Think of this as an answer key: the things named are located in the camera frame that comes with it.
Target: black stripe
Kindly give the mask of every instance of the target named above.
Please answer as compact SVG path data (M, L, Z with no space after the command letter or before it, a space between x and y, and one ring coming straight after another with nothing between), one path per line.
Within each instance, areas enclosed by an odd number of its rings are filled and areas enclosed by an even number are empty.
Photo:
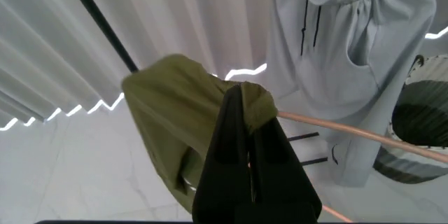
M319 21L321 20L321 8L322 6L319 6L319 10L317 11L317 23L316 23L316 32L314 33L313 47L316 46L317 32L319 31Z
M309 137L317 137L318 135L319 135L319 133L315 132L315 133L309 133L309 134L304 134L304 135L300 135L300 136L293 136L293 137L288 138L288 141L306 139Z
M327 161L328 161L328 157L321 157L321 158L317 158L315 160L304 161L304 162L301 162L300 164L302 166L305 166L305 165L313 165L313 164L318 164L320 162L327 162Z
M303 19L302 45L300 46L300 56L302 56L303 54L303 43L305 42L305 30L307 29L307 13L308 13L308 0L305 2L305 17Z
M104 35L108 39L109 43L113 46L115 51L120 56L121 60L126 64L127 68L132 72L137 72L139 69L136 64L132 61L129 53L127 53L125 47L118 39L115 32L113 32L112 27L107 22L103 13L99 10L98 6L93 0L80 0L84 7L87 9L89 14L92 16L93 20L97 23L99 28L103 31Z

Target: olive green cloth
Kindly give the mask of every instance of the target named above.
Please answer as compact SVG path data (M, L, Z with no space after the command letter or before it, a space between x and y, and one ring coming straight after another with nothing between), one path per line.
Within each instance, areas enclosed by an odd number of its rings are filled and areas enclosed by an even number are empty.
M236 84L183 55L167 56L122 82L157 173L189 212L195 194L185 180L197 187L224 93ZM247 82L241 89L249 133L277 116L268 91Z

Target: black drawstring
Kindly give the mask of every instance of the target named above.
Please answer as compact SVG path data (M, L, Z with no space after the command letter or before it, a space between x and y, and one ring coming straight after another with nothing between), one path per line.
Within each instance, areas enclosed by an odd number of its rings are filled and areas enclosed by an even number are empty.
M308 0L305 4L305 17L303 20L303 28L302 28L302 45L300 46L300 56L303 54L303 42L305 41L305 30L307 29L307 12L308 12Z
M319 31L319 21L321 20L321 8L322 6L319 6L319 10L317 11L317 23L316 23L316 32L314 33L313 47L316 46L317 32Z

